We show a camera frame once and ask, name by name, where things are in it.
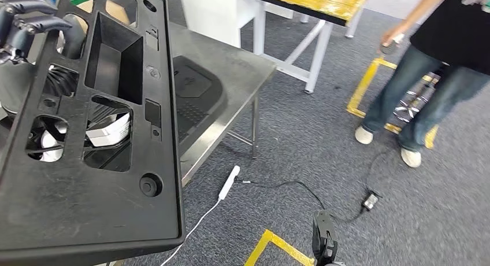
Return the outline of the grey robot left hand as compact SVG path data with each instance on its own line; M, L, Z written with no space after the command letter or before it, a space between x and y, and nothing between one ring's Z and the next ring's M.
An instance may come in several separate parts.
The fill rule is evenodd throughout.
M86 33L76 16L55 16L57 8L44 0L1 0L1 118L14 117L35 80L36 67L28 62L35 35L63 33L62 55L80 57Z

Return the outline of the person's hand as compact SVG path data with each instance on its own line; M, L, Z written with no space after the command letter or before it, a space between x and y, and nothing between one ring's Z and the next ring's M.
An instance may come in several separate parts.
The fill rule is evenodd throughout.
M382 51L396 47L404 38L404 33L388 31L381 37L380 49Z

